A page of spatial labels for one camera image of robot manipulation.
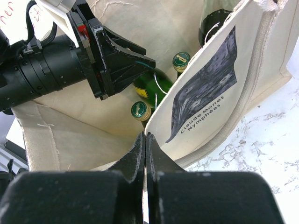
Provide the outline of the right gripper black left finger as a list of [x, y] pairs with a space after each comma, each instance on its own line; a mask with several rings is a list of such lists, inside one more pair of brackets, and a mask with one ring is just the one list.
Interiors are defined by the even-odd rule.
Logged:
[[141, 224], [145, 135], [105, 171], [24, 172], [0, 202], [3, 224]]

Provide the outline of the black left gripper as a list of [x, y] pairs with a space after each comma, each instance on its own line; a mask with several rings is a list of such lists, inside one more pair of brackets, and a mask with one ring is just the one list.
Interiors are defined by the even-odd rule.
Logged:
[[104, 26], [87, 4], [75, 4], [70, 10], [70, 22], [81, 53], [78, 55], [92, 93], [101, 100], [120, 93], [140, 75], [156, 67], [156, 61], [146, 56], [146, 49]]

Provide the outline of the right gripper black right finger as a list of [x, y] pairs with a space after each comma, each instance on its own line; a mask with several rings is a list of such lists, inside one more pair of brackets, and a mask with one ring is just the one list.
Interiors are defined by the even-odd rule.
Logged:
[[281, 224], [272, 191], [253, 172], [187, 172], [146, 136], [151, 224]]

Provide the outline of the green Perrier bottle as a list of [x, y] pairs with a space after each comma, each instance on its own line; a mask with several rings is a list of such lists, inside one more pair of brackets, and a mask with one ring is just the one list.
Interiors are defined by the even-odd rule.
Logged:
[[131, 115], [138, 121], [147, 121], [152, 115], [152, 109], [149, 104], [138, 101], [131, 107]]
[[178, 52], [172, 60], [172, 65], [175, 71], [177, 72], [177, 78], [184, 72], [187, 68], [188, 63], [191, 57], [187, 52]]
[[173, 85], [173, 82], [160, 69], [154, 68], [138, 77], [133, 85], [136, 93], [156, 109]]

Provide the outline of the Coca-Cola glass bottle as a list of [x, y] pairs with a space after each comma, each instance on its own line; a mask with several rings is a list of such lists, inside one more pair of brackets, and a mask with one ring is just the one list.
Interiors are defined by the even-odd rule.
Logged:
[[223, 26], [228, 16], [243, 0], [205, 0], [199, 24], [198, 40], [202, 48]]

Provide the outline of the cream canvas Monet tote bag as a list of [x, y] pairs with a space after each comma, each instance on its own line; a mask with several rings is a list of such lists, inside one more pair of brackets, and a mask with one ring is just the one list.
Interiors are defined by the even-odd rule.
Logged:
[[[299, 36], [296, 0], [244, 0], [201, 48], [202, 0], [90, 0], [109, 29], [144, 47], [174, 85], [145, 132], [186, 167], [218, 147], [242, 115], [287, 83]], [[177, 78], [172, 60], [191, 59]], [[143, 130], [133, 86], [95, 99], [86, 81], [13, 109], [30, 171], [91, 170], [115, 162]]]

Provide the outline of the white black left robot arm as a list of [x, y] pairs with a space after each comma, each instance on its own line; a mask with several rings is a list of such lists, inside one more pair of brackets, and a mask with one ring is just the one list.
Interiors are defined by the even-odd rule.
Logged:
[[96, 98], [120, 93], [155, 68], [146, 50], [106, 28], [85, 0], [30, 0], [17, 17], [7, 1], [0, 22], [15, 36], [24, 21], [28, 37], [10, 44], [0, 34], [0, 110], [87, 80]]

